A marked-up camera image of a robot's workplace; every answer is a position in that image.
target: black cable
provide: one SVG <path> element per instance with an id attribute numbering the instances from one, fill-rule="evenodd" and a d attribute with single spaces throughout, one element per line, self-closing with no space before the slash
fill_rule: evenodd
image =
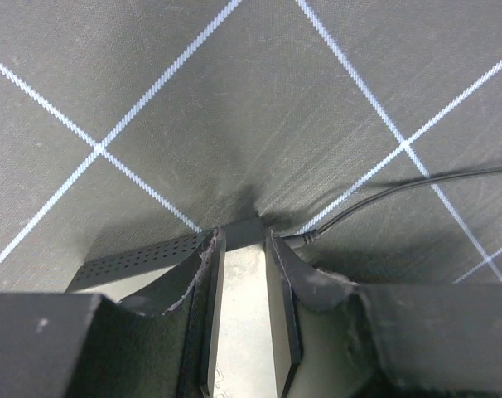
<path id="1" fill-rule="evenodd" d="M 304 234 L 300 234 L 300 235 L 286 236 L 283 239 L 292 249 L 297 249 L 299 247 L 309 245 L 313 241 L 319 239 L 321 236 L 323 236 L 323 234 L 328 232 L 335 225 L 342 222 L 347 217 L 352 216 L 357 211 L 359 211 L 367 206 L 370 206 L 370 205 L 374 204 L 375 202 L 377 202 L 381 199 L 384 199 L 385 197 L 389 197 L 395 193 L 398 193 L 401 191 L 406 191 L 406 190 L 412 189 L 412 188 L 437 184 L 438 182 L 448 182 L 448 181 L 455 181 L 455 180 L 461 180 L 461 179 L 473 178 L 473 177 L 484 177 L 484 176 L 491 176 L 494 174 L 502 174 L 502 167 L 493 167 L 493 168 L 486 168 L 486 169 L 480 169 L 480 170 L 471 170 L 471 171 L 467 171 L 467 172 L 447 172 L 444 174 L 437 174 L 436 176 L 431 176 L 429 178 L 421 178 L 421 179 L 414 180 L 411 182 L 406 182 L 406 183 L 398 185 L 396 187 L 386 189 L 380 193 L 377 193 L 376 195 L 373 195 L 371 197 L 364 199 L 363 201 L 359 201 L 358 203 L 354 204 L 353 206 L 342 211 L 340 214 L 338 214 L 337 216 L 332 218 L 330 221 L 325 223 L 320 228 L 305 232 Z"/>

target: white grid pattern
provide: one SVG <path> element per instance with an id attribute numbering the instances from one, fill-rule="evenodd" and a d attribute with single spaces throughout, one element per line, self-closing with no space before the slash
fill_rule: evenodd
<path id="1" fill-rule="evenodd" d="M 181 213 L 177 208 L 175 208 L 165 197 L 157 193 L 153 188 L 147 185 L 139 176 L 137 176 L 133 171 L 127 168 L 122 162 L 115 158 L 106 147 L 123 131 L 123 129 L 129 124 L 129 122 L 138 114 L 138 112 L 150 101 L 150 99 L 166 84 L 166 82 L 173 77 L 173 75 L 181 68 L 181 66 L 190 58 L 192 54 L 201 46 L 201 44 L 210 36 L 210 34 L 220 25 L 220 23 L 242 2 L 242 0 L 232 0 L 225 6 L 225 8 L 216 16 L 216 18 L 203 30 L 203 32 L 183 51 L 183 53 L 171 64 L 171 66 L 161 75 L 161 77 L 152 85 L 152 87 L 141 97 L 141 99 L 120 119 L 117 125 L 108 133 L 105 139 L 97 143 L 93 138 L 91 138 L 86 132 L 84 132 L 80 127 L 63 115 L 57 108 L 51 105 L 46 99 L 34 91 L 28 84 L 21 80 L 17 75 L 11 72 L 5 65 L 0 62 L 0 73 L 5 75 L 14 85 L 23 90 L 26 94 L 31 96 L 39 105 L 41 105 L 47 112 L 55 116 L 63 125 L 68 129 L 78 135 L 83 139 L 88 145 L 93 148 L 93 152 L 76 168 L 76 170 L 69 176 L 69 178 L 61 185 L 61 187 L 54 193 L 54 195 L 46 202 L 46 204 L 31 218 L 27 225 L 16 235 L 16 237 L 8 244 L 8 246 L 0 254 L 0 264 L 6 259 L 6 257 L 17 247 L 17 245 L 25 238 L 25 236 L 36 226 L 36 224 L 41 220 L 41 218 L 59 201 L 59 199 L 67 192 L 67 190 L 74 184 L 74 182 L 83 174 L 85 170 L 94 162 L 94 160 L 102 155 L 109 162 L 111 162 L 116 168 L 118 168 L 127 177 L 132 179 L 137 183 L 146 193 L 152 196 L 154 199 L 159 201 L 168 211 L 170 211 L 174 216 L 183 221 L 192 230 L 196 232 L 201 232 L 201 228 L 196 225 L 187 216 Z M 364 185 L 370 178 L 372 178 L 379 170 L 384 168 L 391 160 L 396 158 L 402 151 L 405 151 L 411 158 L 413 163 L 417 166 L 418 170 L 424 177 L 429 177 L 428 170 L 424 167 L 417 154 L 411 148 L 411 143 L 420 138 L 424 133 L 426 133 L 434 124 L 436 124 L 440 119 L 451 112 L 457 105 L 459 105 L 463 100 L 465 100 L 469 95 L 478 90 L 488 79 L 493 75 L 498 73 L 502 69 L 502 60 L 488 70 L 484 75 L 482 75 L 474 84 L 468 87 L 460 95 L 458 95 L 450 104 L 448 104 L 444 109 L 442 109 L 438 114 L 431 118 L 427 123 L 425 123 L 417 132 L 415 132 L 410 138 L 405 139 L 403 135 L 399 132 L 391 118 L 385 113 L 384 108 L 378 102 L 376 97 L 372 94 L 369 87 L 363 82 L 358 72 L 350 64 L 349 60 L 341 51 L 341 49 L 335 43 L 335 40 L 325 29 L 317 15 L 308 6 L 304 0 L 296 0 L 299 7 L 307 15 L 308 19 L 311 21 L 312 25 L 317 29 L 320 36 L 334 52 L 335 56 L 338 58 L 340 63 L 345 67 L 350 77 L 358 85 L 365 98 L 371 103 L 377 114 L 385 122 L 386 126 L 389 128 L 393 136 L 398 140 L 399 146 L 394 149 L 387 157 L 385 157 L 377 166 L 373 167 L 369 172 L 367 172 L 361 179 L 359 179 L 352 187 L 350 187 L 343 195 L 338 197 L 329 206 L 327 206 L 323 211 L 321 211 L 317 216 L 313 217 L 308 221 L 299 231 L 299 233 L 309 231 L 317 222 L 324 218 L 327 214 L 333 211 L 337 206 L 339 206 L 347 197 L 355 193 L 362 185 Z M 448 209 L 448 211 L 456 219 L 456 222 L 460 225 L 461 229 L 466 233 L 468 238 L 474 244 L 476 249 L 483 256 L 483 261 L 479 263 L 476 267 L 469 270 L 467 273 L 463 274 L 460 278 L 456 279 L 454 283 L 459 283 L 463 279 L 467 278 L 470 274 L 477 271 L 482 266 L 488 264 L 492 270 L 496 273 L 500 281 L 502 282 L 502 274 L 499 272 L 495 266 L 493 259 L 502 253 L 502 248 L 496 251 L 492 255 L 487 255 L 485 250 L 481 247 L 479 241 L 473 236 L 468 226 L 461 219 L 453 205 L 444 195 L 442 190 L 437 185 L 432 185 L 432 189 L 439 196 L 442 203 Z"/>

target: cable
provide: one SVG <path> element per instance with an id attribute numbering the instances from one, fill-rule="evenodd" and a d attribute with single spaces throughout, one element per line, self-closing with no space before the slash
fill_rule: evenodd
<path id="1" fill-rule="evenodd" d="M 493 168 L 486 168 L 486 169 L 480 169 L 480 170 L 471 170 L 471 171 L 467 171 L 467 172 L 447 172 L 447 173 L 437 174 L 436 176 L 431 176 L 429 178 L 421 178 L 418 180 L 413 180 L 411 182 L 405 182 L 401 185 L 398 185 L 396 187 L 391 187 L 391 188 L 386 189 L 380 193 L 377 193 L 376 195 L 368 197 L 368 198 L 364 199 L 363 201 L 359 201 L 358 203 L 354 204 L 353 206 L 342 211 L 340 214 L 338 214 L 337 216 L 332 218 L 330 221 L 325 223 L 325 225 L 321 226 L 320 228 L 316 228 L 314 230 L 305 232 L 300 235 L 286 236 L 283 239 L 292 249 L 298 249 L 300 247 L 309 245 L 313 241 L 319 239 L 326 232 L 328 232 L 330 229 L 332 229 L 334 226 L 336 226 L 338 223 L 340 223 L 343 220 L 345 220 L 346 218 L 352 216 L 357 211 L 364 209 L 365 207 L 370 206 L 370 205 L 374 204 L 375 202 L 380 201 L 381 199 L 384 199 L 386 197 L 389 197 L 395 193 L 406 191 L 408 189 L 413 189 L 413 188 L 417 188 L 417 187 L 423 187 L 426 185 L 436 184 L 438 182 L 449 182 L 449 181 L 456 181 L 456 180 L 462 180 L 462 179 L 473 178 L 473 177 L 485 177 L 485 176 L 491 176 L 491 175 L 495 175 L 495 174 L 502 174 L 502 167 L 493 167 Z"/>

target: gray fabric surface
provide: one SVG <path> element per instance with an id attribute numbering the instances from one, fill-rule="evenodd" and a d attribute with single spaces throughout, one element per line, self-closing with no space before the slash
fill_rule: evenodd
<path id="1" fill-rule="evenodd" d="M 0 63 L 98 143 L 188 48 L 106 150 L 192 226 L 257 212 L 288 233 L 399 144 L 333 50 L 404 138 L 502 60 L 502 0 L 243 0 L 220 13 L 226 5 L 0 3 Z M 92 148 L 2 71 L 0 290 L 62 290 L 84 260 L 190 232 L 98 156 L 20 233 Z M 502 65 L 461 98 L 411 144 L 421 169 L 502 164 Z M 402 151 L 327 217 L 419 176 Z M 485 263 L 464 282 L 500 282 L 502 253 L 485 257 L 502 249 L 502 177 L 441 189 L 461 226 L 426 187 L 352 217 L 302 255 L 359 280 L 450 283 Z"/>

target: cable connector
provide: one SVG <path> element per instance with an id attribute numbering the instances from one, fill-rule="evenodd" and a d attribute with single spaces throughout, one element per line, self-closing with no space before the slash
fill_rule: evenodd
<path id="1" fill-rule="evenodd" d="M 320 237 L 321 234 L 318 230 L 311 230 L 304 234 L 285 236 L 282 240 L 284 240 L 291 249 L 295 250 L 315 242 Z"/>

